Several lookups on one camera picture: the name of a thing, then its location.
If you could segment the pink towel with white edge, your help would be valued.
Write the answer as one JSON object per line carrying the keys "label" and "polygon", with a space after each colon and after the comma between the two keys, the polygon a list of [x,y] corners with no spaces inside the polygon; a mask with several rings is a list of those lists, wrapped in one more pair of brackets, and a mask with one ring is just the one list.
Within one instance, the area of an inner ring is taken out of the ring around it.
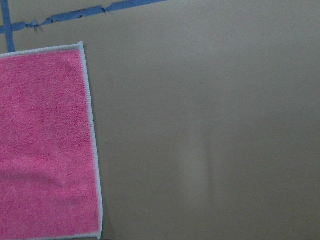
{"label": "pink towel with white edge", "polygon": [[83,43],[2,54],[1,239],[100,239],[102,227]]}

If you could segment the long blue tape strip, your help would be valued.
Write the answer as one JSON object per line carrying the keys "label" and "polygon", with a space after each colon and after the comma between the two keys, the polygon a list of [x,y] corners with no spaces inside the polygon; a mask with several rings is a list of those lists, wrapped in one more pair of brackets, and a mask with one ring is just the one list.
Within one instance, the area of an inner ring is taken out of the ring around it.
{"label": "long blue tape strip", "polygon": [[140,6],[145,6],[145,5],[150,5],[150,4],[160,3],[160,2],[163,2],[163,1],[162,0],[124,0],[119,2],[113,2],[107,7],[98,5],[98,6],[84,8],[80,10],[55,14],[46,18],[41,23],[37,23],[34,19],[30,22],[21,21],[17,23],[12,23],[11,29],[13,32],[21,31],[26,28],[35,29],[41,26],[50,25],[54,23],[67,22],[67,21],[84,18],[84,17],[90,17],[94,15],[99,15],[99,14],[106,14],[110,12],[126,10],[130,8],[135,8],[135,7],[140,7]]}

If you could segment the crossing blue tape strip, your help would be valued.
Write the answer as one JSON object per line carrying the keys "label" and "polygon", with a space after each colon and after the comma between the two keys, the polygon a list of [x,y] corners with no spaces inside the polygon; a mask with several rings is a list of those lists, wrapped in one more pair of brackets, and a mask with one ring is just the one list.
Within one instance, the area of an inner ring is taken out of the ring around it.
{"label": "crossing blue tape strip", "polygon": [[14,38],[13,38],[9,3],[7,0],[1,0],[0,5],[1,5],[3,24],[4,24],[4,34],[6,38],[7,51],[9,53],[13,53],[16,50],[15,50],[15,44],[14,44]]}

